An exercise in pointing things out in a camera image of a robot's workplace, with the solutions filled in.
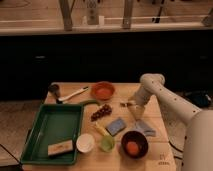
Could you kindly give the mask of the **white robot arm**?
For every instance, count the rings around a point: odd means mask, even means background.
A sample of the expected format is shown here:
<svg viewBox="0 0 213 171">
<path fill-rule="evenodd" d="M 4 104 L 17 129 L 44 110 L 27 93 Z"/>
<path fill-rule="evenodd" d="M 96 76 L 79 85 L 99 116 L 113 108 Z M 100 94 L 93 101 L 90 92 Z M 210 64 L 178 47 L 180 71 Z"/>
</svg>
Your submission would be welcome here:
<svg viewBox="0 0 213 171">
<path fill-rule="evenodd" d="M 145 105 L 155 95 L 186 125 L 181 171 L 213 171 L 213 110 L 197 107 L 164 84 L 162 74 L 143 74 L 139 89 L 129 98 L 128 109 L 136 120 L 140 120 Z"/>
</svg>

